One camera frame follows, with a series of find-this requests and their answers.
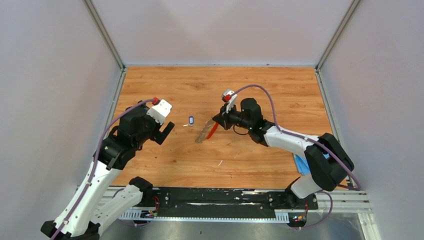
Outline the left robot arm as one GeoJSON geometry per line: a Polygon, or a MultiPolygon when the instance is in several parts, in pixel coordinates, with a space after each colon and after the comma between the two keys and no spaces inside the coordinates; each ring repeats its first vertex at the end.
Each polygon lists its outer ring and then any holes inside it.
{"type": "Polygon", "coordinates": [[[166,100],[150,99],[112,120],[104,130],[93,155],[93,161],[69,204],[54,220],[43,223],[40,231],[51,240],[98,240],[126,210],[149,206],[155,197],[153,185],[137,176],[124,189],[102,206],[101,199],[110,184],[122,172],[146,141],[161,145],[174,123],[161,130],[172,105],[166,100]]]}

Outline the blue tag key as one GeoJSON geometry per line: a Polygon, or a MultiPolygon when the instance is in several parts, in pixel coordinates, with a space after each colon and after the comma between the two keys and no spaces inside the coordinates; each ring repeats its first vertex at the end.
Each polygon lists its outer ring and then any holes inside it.
{"type": "Polygon", "coordinates": [[[194,117],[193,117],[192,115],[190,115],[190,116],[188,117],[188,123],[187,123],[187,124],[184,124],[183,126],[184,126],[184,127],[193,127],[193,126],[194,126],[194,124],[195,124],[194,117]]]}

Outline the red handled metal key holder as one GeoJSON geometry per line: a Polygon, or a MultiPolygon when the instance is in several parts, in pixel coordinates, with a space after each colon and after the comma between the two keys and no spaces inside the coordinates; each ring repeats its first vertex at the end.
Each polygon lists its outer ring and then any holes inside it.
{"type": "Polygon", "coordinates": [[[217,122],[210,118],[200,131],[199,135],[195,139],[195,143],[200,144],[203,141],[209,139],[213,135],[213,131],[216,130],[217,122]]]}

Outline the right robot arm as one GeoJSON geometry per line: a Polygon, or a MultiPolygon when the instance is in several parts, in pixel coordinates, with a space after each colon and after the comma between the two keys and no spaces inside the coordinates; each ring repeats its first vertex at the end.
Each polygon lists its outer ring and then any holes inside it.
{"type": "Polygon", "coordinates": [[[289,151],[306,159],[309,173],[294,180],[287,188],[286,204],[298,209],[306,197],[319,191],[333,191],[354,170],[354,163],[338,140],[330,133],[321,136],[287,130],[263,117],[254,98],[241,101],[241,109],[225,103],[212,120],[228,130],[240,127],[257,144],[289,151]]]}

